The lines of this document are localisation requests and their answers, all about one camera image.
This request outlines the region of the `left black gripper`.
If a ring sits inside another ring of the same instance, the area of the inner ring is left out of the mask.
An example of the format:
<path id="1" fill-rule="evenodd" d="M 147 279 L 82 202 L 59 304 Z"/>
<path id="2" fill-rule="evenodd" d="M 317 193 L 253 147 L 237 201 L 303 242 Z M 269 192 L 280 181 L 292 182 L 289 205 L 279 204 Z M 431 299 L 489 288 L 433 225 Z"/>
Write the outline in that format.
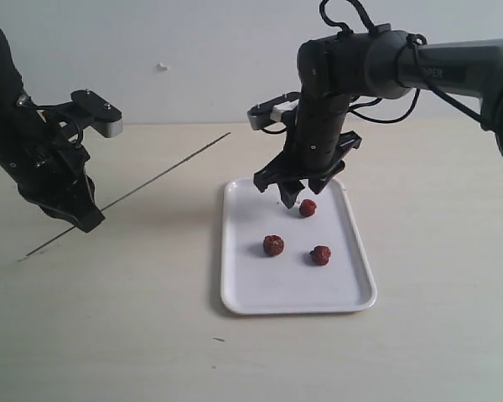
<path id="1" fill-rule="evenodd" d="M 24 199 L 84 233 L 105 220 L 86 175 L 88 160 L 83 146 L 71 143 L 36 110 L 0 105 L 0 166 Z"/>

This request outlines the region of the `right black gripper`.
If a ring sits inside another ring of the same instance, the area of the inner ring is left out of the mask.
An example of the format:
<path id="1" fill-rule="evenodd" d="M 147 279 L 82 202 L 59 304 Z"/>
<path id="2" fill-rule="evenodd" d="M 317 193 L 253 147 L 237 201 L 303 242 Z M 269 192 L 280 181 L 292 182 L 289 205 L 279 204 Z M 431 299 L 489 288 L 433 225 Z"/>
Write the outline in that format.
<path id="1" fill-rule="evenodd" d="M 254 174 L 260 192 L 278 184 L 280 199 L 287 209 L 297 202 L 305 189 L 320 194 L 330 179 L 345 168 L 343 158 L 360 138 L 354 132 L 343 133 L 351 95 L 327 95 L 313 98 L 300 94 L 298 107 L 281 122 L 286 127 L 283 149 L 268 165 Z"/>

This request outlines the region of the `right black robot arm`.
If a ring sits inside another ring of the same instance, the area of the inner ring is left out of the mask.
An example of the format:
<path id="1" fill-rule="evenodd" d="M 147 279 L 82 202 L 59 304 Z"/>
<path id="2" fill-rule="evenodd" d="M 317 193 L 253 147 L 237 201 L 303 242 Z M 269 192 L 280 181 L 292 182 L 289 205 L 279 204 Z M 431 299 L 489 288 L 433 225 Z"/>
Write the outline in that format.
<path id="1" fill-rule="evenodd" d="M 360 137 L 342 126 L 361 96 L 375 103 L 428 90 L 451 106 L 460 96 L 475 98 L 480 110 L 466 115 L 495 134 L 503 157 L 503 39 L 428 44 L 421 35 L 388 28 L 341 32 L 302 44 L 297 70 L 299 91 L 248 111 L 255 131 L 284 126 L 282 151 L 253 182 L 260 191 L 276 185 L 287 207 L 305 189 L 321 193 L 344 169 L 345 155 Z"/>

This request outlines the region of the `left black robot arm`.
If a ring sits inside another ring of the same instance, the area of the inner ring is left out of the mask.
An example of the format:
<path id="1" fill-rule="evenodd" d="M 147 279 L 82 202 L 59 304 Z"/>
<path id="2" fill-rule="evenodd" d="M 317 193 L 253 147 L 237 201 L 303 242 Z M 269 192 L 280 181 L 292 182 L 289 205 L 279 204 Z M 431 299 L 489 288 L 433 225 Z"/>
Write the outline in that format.
<path id="1" fill-rule="evenodd" d="M 90 155 L 82 144 L 84 130 L 91 126 L 104 134 L 121 118 L 102 110 L 103 103 L 97 94 L 80 90 L 64 104 L 35 105 L 0 29 L 0 167 L 26 201 L 86 233 L 104 215 L 85 170 Z"/>

